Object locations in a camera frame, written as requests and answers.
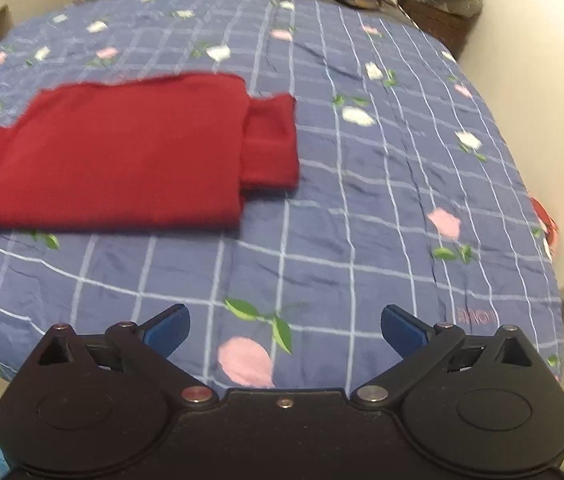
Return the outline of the blue plaid floral quilt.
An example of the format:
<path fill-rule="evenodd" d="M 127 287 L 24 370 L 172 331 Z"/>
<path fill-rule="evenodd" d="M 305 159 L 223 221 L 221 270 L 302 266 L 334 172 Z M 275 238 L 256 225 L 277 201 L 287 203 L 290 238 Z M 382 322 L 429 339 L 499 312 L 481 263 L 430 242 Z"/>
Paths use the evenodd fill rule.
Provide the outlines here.
<path fill-rule="evenodd" d="M 55 323 L 185 304 L 173 362 L 230 388 L 351 390 L 389 366 L 383 307 L 491 335 L 562 374 L 541 221 L 485 102 L 438 41 L 317 0 L 96 0 L 0 40 L 0 127 L 67 82 L 225 70 L 297 101 L 299 185 L 236 233 L 0 233 L 0 378 Z"/>

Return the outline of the red knit sweater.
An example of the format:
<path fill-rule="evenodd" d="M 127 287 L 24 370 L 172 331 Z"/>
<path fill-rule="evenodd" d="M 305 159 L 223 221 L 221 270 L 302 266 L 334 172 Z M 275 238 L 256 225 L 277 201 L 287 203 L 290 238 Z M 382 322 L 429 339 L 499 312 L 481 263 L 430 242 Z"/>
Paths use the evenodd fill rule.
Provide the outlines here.
<path fill-rule="evenodd" d="M 296 101 L 189 72 L 39 92 L 0 127 L 0 229 L 234 230 L 299 182 Z"/>

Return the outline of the brown wooden nightstand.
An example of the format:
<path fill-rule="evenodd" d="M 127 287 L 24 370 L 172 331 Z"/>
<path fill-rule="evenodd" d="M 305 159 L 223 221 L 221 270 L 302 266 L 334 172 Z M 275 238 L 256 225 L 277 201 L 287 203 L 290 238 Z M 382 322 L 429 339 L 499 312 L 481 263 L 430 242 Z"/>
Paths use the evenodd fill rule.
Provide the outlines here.
<path fill-rule="evenodd" d="M 479 18 L 478 14 L 465 18 L 413 0 L 401 0 L 400 6 L 423 32 L 446 46 L 454 58 L 459 58 L 462 54 L 468 36 Z"/>

